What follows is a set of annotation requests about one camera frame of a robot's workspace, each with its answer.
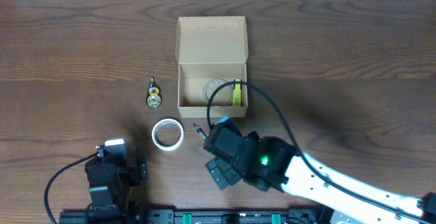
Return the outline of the clear tape roll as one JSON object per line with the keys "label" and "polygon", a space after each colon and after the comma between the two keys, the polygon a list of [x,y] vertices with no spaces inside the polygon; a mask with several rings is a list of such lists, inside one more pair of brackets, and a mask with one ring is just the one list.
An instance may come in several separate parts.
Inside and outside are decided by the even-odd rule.
{"label": "clear tape roll", "polygon": [[[209,80],[203,87],[203,100],[208,103],[212,94],[219,88],[221,85],[226,84],[228,81],[224,79],[212,79]],[[216,95],[214,96],[212,105],[213,106],[231,106],[232,105],[232,95],[233,88],[231,85],[225,86],[220,89]]]}

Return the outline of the black pen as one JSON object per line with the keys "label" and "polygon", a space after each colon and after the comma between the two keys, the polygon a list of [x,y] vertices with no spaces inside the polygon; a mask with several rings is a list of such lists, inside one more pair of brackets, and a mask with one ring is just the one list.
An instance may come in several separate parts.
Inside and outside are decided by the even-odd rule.
{"label": "black pen", "polygon": [[200,126],[196,125],[195,123],[193,124],[193,126],[194,126],[196,132],[200,135],[200,137],[203,140],[205,140],[207,138],[207,135],[205,134],[204,130]]}

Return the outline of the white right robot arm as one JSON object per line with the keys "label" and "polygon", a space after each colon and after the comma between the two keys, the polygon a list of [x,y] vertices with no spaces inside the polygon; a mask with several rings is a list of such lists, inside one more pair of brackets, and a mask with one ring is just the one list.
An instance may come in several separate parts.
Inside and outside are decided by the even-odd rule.
{"label": "white right robot arm", "polygon": [[361,223],[434,223],[435,194],[424,198],[391,193],[324,165],[297,146],[274,137],[210,134],[204,149],[222,161],[217,180],[239,180],[261,190],[313,200]]}

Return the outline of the yellow highlighter marker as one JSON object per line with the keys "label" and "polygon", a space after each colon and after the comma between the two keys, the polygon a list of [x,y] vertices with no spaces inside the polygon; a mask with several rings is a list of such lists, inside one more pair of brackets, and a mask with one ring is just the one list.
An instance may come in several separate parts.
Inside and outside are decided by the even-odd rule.
{"label": "yellow highlighter marker", "polygon": [[235,79],[233,84],[232,105],[242,106],[242,85],[241,79]]}

